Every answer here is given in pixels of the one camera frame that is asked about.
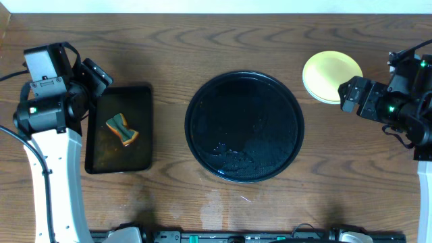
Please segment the yellow plate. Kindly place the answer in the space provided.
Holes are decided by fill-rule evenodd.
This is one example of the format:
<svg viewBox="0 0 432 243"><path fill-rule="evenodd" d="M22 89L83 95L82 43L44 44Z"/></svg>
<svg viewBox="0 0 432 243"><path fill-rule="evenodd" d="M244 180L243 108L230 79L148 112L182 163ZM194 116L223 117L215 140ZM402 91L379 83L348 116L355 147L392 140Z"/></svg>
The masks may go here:
<svg viewBox="0 0 432 243"><path fill-rule="evenodd" d="M341 84L354 76L362 76L360 66L347 54L338 51L322 51L313 55L302 71L303 85L327 86L338 91Z"/></svg>

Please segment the orange green scrub sponge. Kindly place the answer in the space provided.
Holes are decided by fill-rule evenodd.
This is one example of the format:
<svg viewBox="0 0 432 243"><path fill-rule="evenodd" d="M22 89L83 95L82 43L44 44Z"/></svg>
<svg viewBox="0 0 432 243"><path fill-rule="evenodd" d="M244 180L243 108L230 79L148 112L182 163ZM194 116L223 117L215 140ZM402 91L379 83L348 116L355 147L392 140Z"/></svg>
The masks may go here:
<svg viewBox="0 0 432 243"><path fill-rule="evenodd" d="M107 127L121 140L123 146L128 146L134 142L139 132L136 130L129 129L126 118L123 113L118 113L114 117L106 121Z"/></svg>

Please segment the pale blue plate back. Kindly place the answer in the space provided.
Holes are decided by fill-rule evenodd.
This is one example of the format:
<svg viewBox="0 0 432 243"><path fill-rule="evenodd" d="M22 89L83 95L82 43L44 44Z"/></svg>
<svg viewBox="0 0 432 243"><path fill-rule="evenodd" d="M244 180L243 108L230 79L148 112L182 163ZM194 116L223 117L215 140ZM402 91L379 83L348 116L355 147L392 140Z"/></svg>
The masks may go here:
<svg viewBox="0 0 432 243"><path fill-rule="evenodd" d="M322 103L330 105L340 104L339 94L337 90L332 87L329 88L327 86L309 86L308 84L306 84L305 89L310 96Z"/></svg>

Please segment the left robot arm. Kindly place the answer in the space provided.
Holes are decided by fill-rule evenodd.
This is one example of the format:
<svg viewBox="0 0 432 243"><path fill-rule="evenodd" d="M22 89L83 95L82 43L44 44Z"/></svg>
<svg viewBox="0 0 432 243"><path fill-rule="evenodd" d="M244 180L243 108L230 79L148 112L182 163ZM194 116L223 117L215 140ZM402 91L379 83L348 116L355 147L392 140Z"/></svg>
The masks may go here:
<svg viewBox="0 0 432 243"><path fill-rule="evenodd" d="M80 152L84 116L113 78L91 59L71 63L68 42L24 51L31 80L13 115L31 166L36 242L92 242L82 199Z"/></svg>

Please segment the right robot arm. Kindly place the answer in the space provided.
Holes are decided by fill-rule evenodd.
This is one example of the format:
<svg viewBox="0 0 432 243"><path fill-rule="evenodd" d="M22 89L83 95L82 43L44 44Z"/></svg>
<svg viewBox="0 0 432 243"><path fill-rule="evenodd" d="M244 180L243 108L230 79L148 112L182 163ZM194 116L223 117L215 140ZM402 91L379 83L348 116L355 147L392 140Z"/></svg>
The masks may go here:
<svg viewBox="0 0 432 243"><path fill-rule="evenodd" d="M382 130L392 129L400 142L405 133L408 144L418 161L417 174L421 186L421 212L418 241L431 241L431 55L416 55L416 50L430 45L427 40L415 47L390 52L387 62L391 79L382 84L355 76L340 84L338 94L342 111L383 124Z"/></svg>

